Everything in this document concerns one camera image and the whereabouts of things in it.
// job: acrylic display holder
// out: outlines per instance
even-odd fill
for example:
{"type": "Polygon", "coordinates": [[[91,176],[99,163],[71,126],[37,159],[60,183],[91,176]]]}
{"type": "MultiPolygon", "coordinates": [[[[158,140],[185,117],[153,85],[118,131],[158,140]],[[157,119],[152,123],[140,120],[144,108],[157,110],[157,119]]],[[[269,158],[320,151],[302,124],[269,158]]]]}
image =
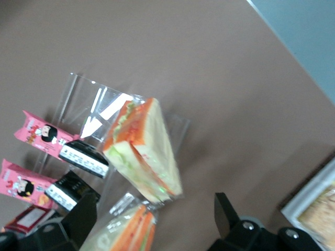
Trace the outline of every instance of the acrylic display holder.
{"type": "MultiPolygon", "coordinates": [[[[121,93],[71,73],[51,123],[72,135],[80,135],[84,142],[100,150],[108,130],[126,100],[144,102],[144,98],[141,96],[121,93]]],[[[165,113],[164,118],[176,155],[185,137],[189,120],[170,113],[165,113]]],[[[97,205],[97,223],[126,192],[139,194],[112,166],[110,166],[107,176],[101,179],[69,163],[41,153],[34,167],[34,172],[59,179],[69,169],[76,172],[100,193],[101,199],[97,205]]]]}

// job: white label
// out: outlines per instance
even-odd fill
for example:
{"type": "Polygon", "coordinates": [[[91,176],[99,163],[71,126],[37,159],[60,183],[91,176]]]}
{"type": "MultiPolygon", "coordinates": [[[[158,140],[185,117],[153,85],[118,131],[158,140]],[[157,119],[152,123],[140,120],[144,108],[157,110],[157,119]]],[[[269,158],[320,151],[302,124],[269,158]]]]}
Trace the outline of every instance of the white label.
{"type": "Polygon", "coordinates": [[[77,202],[73,200],[70,196],[68,196],[65,192],[59,189],[57,186],[52,184],[47,190],[46,193],[59,205],[66,208],[68,211],[71,211],[77,202]]]}
{"type": "Polygon", "coordinates": [[[65,145],[60,154],[62,157],[69,159],[79,165],[93,171],[96,174],[105,177],[108,172],[108,166],[100,163],[99,161],[83,154],[67,145],[65,145]]]}
{"type": "Polygon", "coordinates": [[[31,227],[43,214],[45,211],[35,208],[26,216],[24,216],[21,220],[17,222],[17,224],[25,227],[31,227]]]}

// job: sandwich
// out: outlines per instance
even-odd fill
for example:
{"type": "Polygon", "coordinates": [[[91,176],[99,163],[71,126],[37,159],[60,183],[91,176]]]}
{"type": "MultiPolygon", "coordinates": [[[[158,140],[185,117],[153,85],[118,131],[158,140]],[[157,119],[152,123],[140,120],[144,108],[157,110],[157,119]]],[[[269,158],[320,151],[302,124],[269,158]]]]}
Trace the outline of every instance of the sandwich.
{"type": "Polygon", "coordinates": [[[149,251],[154,230],[154,216],[141,204],[112,219],[80,251],[149,251]]]}
{"type": "Polygon", "coordinates": [[[104,154],[149,201],[182,193],[180,177],[159,102],[125,102],[112,125],[104,154]]]}

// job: plastic wrap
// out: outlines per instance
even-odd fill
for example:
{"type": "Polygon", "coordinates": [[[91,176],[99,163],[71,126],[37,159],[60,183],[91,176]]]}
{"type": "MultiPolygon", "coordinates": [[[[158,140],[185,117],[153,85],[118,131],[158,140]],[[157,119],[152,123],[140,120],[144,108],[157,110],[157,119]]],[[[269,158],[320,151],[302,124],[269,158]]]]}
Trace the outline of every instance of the plastic wrap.
{"type": "Polygon", "coordinates": [[[112,219],[89,237],[80,251],[150,250],[157,214],[147,201],[127,193],[109,213],[112,219]]]}

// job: blue wall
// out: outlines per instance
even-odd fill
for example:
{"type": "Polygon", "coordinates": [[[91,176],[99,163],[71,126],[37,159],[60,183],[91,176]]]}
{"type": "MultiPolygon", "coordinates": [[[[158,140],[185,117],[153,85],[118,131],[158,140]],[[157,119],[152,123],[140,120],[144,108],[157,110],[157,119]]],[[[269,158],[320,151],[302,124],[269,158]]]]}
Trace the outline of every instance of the blue wall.
{"type": "Polygon", "coordinates": [[[335,1],[248,1],[335,104],[335,1]]]}

